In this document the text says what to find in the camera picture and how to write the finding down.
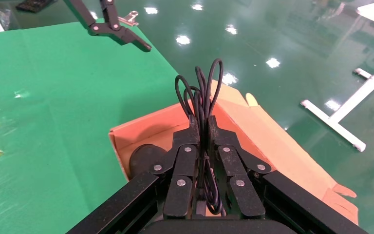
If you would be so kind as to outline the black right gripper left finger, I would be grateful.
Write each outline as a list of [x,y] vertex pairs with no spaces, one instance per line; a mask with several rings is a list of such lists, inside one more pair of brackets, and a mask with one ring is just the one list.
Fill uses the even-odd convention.
[[191,214],[199,124],[173,134],[172,148],[73,226],[70,234],[169,234]]

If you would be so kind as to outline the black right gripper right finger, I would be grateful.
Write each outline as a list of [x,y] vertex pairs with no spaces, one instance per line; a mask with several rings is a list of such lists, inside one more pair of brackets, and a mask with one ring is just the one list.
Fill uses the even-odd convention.
[[244,150],[233,131],[207,121],[208,149],[226,199],[226,234],[362,234],[364,230]]

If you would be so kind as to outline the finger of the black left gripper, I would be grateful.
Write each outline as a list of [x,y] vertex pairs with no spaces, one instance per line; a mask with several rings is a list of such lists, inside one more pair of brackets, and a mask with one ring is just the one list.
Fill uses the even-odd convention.
[[121,45],[131,43],[144,52],[151,51],[152,46],[150,44],[131,29],[120,24],[113,0],[100,1],[104,16],[104,22],[101,23],[96,22],[82,0],[66,0],[65,3],[91,36],[109,37]]

